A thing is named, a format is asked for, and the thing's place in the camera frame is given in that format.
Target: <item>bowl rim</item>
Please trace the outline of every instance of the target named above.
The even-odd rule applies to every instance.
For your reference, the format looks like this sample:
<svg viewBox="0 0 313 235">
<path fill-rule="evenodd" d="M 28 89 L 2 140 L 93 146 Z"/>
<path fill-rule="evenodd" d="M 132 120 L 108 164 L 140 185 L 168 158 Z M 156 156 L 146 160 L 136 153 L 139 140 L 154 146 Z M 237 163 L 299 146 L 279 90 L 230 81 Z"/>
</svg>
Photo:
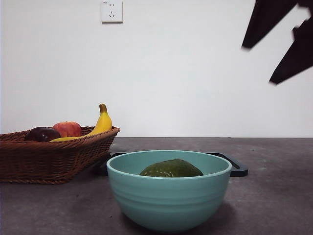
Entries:
<svg viewBox="0 0 313 235">
<path fill-rule="evenodd" d="M 145 175 L 131 174 L 131 173 L 127 173 L 127 172 L 124 172 L 124 171 L 117 170 L 117 169 L 115 169 L 115 168 L 113 168 L 111 166 L 111 162 L 114 161 L 117 158 L 123 157 L 125 155 L 131 155 L 131 154 L 136 154 L 136 153 L 147 153 L 147 152 L 187 152 L 187 153 L 197 153 L 197 154 L 209 155 L 211 157 L 214 157 L 214 158 L 217 158 L 217 159 L 220 159 L 220 160 L 226 162 L 228 164 L 228 167 L 226 169 L 218 171 L 218 172 L 205 174 L 205 175 L 200 175 L 200 176 L 190 176 L 190 177 L 156 177 L 156 176 L 145 176 Z M 110 158 L 107 161 L 106 165 L 107 165 L 108 169 L 110 169 L 111 171 L 114 171 L 115 173 L 118 173 L 118 174 L 122 174 L 122 175 L 125 175 L 125 176 L 132 176 L 132 177 L 141 178 L 141 179 L 157 179 L 157 180 L 202 179 L 202 178 L 208 178 L 208 177 L 214 177 L 214 176 L 218 176 L 218 175 L 223 175 L 223 174 L 231 171 L 231 168 L 232 168 L 232 164 L 230 163 L 230 161 L 228 161 L 228 160 L 226 160 L 226 159 L 224 159 L 222 157 L 213 155 L 213 154 L 202 153 L 202 152 L 197 152 L 197 151 L 188 151 L 188 150 L 166 150 L 166 149 L 164 149 L 164 150 L 162 150 L 162 149 L 158 149 L 158 150 L 144 150 L 144 151 L 134 151 L 134 152 L 124 153 L 124 154 L 121 154 L 121 155 L 118 155 L 118 156 Z"/>
</svg>

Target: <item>dark red apple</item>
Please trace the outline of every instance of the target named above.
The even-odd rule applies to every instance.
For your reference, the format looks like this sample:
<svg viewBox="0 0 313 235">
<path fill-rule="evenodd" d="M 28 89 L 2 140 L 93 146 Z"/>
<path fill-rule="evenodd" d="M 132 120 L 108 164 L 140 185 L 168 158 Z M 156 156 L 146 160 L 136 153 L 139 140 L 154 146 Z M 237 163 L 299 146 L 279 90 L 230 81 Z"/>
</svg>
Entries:
<svg viewBox="0 0 313 235">
<path fill-rule="evenodd" d="M 35 127 L 31 129 L 25 136 L 26 141 L 38 141 L 48 142 L 56 138 L 60 138 L 61 135 L 56 130 L 49 127 Z"/>
<path fill-rule="evenodd" d="M 74 121 L 58 122 L 52 129 L 59 132 L 61 137 L 76 137 L 82 135 L 82 127 Z"/>
</svg>

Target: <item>wall outlet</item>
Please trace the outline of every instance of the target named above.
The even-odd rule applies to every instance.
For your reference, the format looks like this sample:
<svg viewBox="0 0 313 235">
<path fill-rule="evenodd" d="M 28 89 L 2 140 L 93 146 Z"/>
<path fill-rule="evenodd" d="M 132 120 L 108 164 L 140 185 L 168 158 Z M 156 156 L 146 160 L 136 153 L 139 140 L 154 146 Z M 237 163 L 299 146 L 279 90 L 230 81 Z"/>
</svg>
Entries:
<svg viewBox="0 0 313 235">
<path fill-rule="evenodd" d="M 101 22 L 102 23 L 122 23 L 123 22 L 123 1 L 103 0 L 101 2 Z"/>
</svg>

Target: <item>banana stem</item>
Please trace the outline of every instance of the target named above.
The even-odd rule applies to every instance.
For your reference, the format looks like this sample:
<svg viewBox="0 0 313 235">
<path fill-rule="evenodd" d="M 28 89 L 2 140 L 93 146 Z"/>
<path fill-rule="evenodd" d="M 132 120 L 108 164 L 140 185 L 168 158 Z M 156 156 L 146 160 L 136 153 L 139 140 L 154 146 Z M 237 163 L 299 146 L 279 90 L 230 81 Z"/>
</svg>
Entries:
<svg viewBox="0 0 313 235">
<path fill-rule="evenodd" d="M 105 104 L 99 104 L 100 113 L 107 113 L 107 107 Z"/>
</svg>

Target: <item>table surface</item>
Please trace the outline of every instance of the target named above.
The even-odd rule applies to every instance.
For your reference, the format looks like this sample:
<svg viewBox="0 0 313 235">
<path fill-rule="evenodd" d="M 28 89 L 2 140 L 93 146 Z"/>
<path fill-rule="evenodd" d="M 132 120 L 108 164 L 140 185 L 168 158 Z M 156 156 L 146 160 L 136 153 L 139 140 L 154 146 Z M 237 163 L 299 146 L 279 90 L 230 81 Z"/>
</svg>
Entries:
<svg viewBox="0 0 313 235">
<path fill-rule="evenodd" d="M 184 235 L 313 234 L 313 139 L 115 138 L 111 152 L 179 149 L 219 152 L 248 166 L 231 177 L 224 201 Z M 121 213 L 105 168 L 63 185 L 0 183 L 3 235 L 156 234 Z"/>
</svg>

